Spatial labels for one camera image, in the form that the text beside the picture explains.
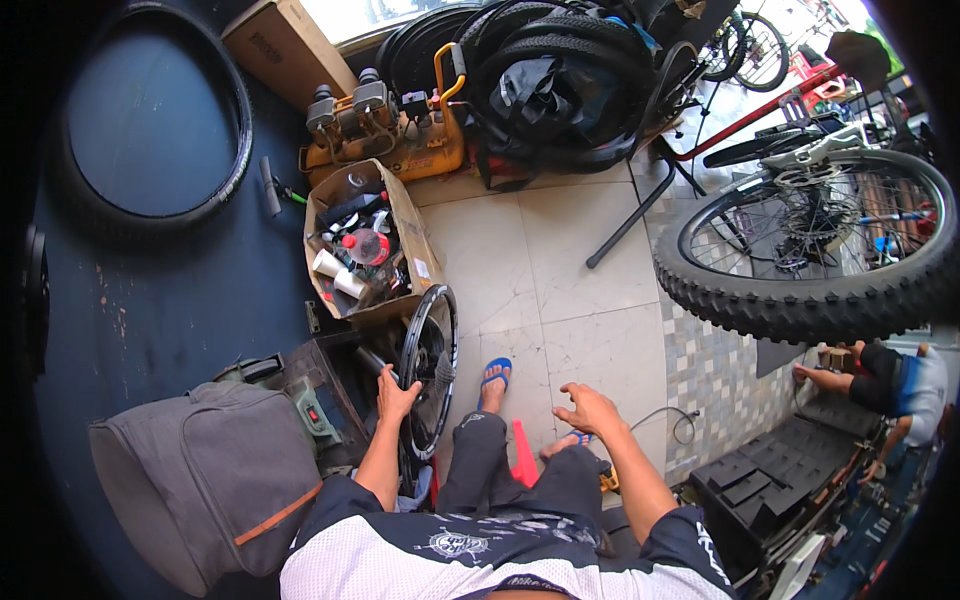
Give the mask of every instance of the bicycle repair stand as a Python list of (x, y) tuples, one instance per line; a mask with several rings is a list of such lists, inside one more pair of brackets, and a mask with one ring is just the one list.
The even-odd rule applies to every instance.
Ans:
[(673, 179), (677, 176), (678, 171), (685, 180), (690, 182), (690, 185), (693, 186), (693, 189), (696, 190), (698, 194), (701, 196), (706, 196), (707, 191), (704, 190), (704, 188), (697, 183), (693, 176), (690, 175), (690, 173), (680, 164), (680, 162), (677, 160), (677, 153), (675, 153), (673, 149), (670, 148), (670, 145), (666, 143), (666, 140), (663, 139), (663, 135), (658, 135), (657, 138), (651, 143), (651, 146), (660, 155), (660, 158), (666, 161), (668, 169), (666, 177), (664, 177), (663, 181), (661, 181), (660, 184), (654, 188), (654, 191), (650, 192), (650, 195), (647, 196), (646, 200), (640, 203), (640, 206), (636, 208), (634, 214), (627, 217), (627, 220), (623, 222), (623, 225), (621, 225), (617, 231), (610, 236), (610, 239), (603, 243), (603, 246), (600, 247), (600, 250), (587, 259), (587, 267), (589, 269), (595, 268), (600, 261), (603, 260), (603, 257), (607, 255), (607, 252), (616, 246), (616, 243), (627, 234), (627, 231), (636, 225), (636, 222), (643, 217), (643, 214), (654, 205), (654, 202), (656, 202), (660, 196), (663, 195), (663, 192), (666, 191), (666, 188), (670, 186), (670, 183), (672, 183)]

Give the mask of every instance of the gray bag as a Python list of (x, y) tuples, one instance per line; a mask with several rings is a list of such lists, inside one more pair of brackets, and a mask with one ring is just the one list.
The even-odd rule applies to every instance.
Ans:
[(90, 426), (100, 483), (133, 547), (171, 584), (279, 568), (320, 474), (290, 399), (235, 381)]

